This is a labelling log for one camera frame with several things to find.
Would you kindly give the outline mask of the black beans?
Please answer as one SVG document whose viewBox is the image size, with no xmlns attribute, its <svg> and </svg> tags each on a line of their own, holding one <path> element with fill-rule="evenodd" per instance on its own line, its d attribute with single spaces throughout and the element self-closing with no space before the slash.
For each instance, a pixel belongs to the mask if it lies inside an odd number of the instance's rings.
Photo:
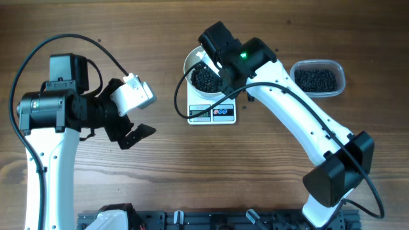
<svg viewBox="0 0 409 230">
<path fill-rule="evenodd" d="M 297 86 L 305 92 L 325 93 L 337 90 L 336 75 L 329 69 L 296 70 L 294 78 Z M 200 61 L 193 69 L 191 81 L 198 90 L 215 93 L 219 92 L 221 78 Z"/>
</svg>

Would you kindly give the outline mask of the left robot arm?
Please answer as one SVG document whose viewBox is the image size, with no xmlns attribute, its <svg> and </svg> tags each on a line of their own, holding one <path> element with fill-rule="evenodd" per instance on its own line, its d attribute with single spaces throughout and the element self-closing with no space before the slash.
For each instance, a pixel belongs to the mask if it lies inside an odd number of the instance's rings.
<svg viewBox="0 0 409 230">
<path fill-rule="evenodd" d="M 91 60 L 76 54 L 50 57 L 50 79 L 26 93 L 17 107 L 19 130 L 34 153 L 27 154 L 26 229 L 74 229 L 73 171 L 83 128 L 103 128 L 123 150 L 155 133 L 134 126 L 127 114 L 157 99 L 137 75 L 111 79 L 89 90 Z"/>
</svg>

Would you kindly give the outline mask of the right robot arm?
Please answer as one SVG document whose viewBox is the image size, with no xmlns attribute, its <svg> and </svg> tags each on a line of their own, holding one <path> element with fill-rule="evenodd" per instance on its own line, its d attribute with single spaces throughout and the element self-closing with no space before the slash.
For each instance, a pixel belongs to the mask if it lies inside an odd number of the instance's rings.
<svg viewBox="0 0 409 230">
<path fill-rule="evenodd" d="M 295 136 L 315 168 L 303 177 L 309 198 L 302 208 L 315 228 L 329 224 L 349 193 L 369 179 L 374 141 L 354 135 L 320 109 L 290 78 L 275 53 L 259 38 L 241 43 L 222 22 L 198 42 L 219 71 L 220 90 L 241 91 L 265 105 Z"/>
</svg>

